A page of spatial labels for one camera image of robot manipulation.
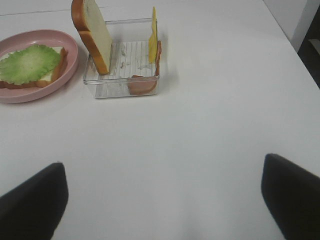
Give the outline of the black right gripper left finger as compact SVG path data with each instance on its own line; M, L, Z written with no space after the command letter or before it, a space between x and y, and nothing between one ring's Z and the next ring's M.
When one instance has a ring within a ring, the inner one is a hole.
M48 165L0 198L2 240L50 240L69 199L65 167Z

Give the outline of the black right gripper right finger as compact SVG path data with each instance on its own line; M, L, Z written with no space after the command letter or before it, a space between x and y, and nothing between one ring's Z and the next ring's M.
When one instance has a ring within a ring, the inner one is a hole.
M320 238L320 178L275 153L265 156L261 193L287 240Z

